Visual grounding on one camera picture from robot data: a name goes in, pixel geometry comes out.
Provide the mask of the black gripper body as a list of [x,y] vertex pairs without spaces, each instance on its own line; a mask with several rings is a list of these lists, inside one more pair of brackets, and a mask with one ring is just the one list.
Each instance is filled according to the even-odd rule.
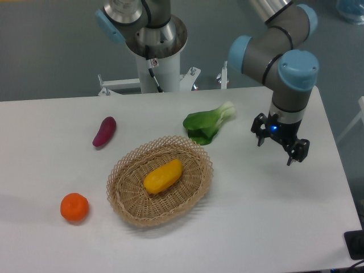
[[286,124],[279,122],[278,117],[278,114],[268,115],[267,121],[264,124],[263,137],[271,138],[286,150],[293,147],[298,141],[297,133],[301,121]]

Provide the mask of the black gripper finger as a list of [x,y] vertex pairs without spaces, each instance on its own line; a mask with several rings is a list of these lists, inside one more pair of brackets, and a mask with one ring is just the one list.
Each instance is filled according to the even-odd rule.
[[301,163],[308,156],[309,146],[310,141],[307,139],[296,139],[292,145],[287,146],[287,166],[290,166],[292,162]]
[[265,127],[266,123],[267,117],[263,113],[258,114],[253,120],[251,132],[255,134],[258,139],[258,147],[260,147],[268,137],[268,130]]

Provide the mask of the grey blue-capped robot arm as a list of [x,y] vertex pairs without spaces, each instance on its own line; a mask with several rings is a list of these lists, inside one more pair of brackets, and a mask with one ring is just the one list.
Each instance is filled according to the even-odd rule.
[[[259,38],[238,37],[227,63],[272,90],[269,113],[259,114],[251,131],[258,144],[271,138],[302,162],[309,141],[297,137],[319,62],[298,46],[317,27],[317,15],[307,5],[292,1],[252,1],[267,31]],[[185,24],[171,13],[170,1],[105,1],[95,13],[100,29],[116,44],[134,54],[143,93],[183,92],[180,53],[187,43]]]

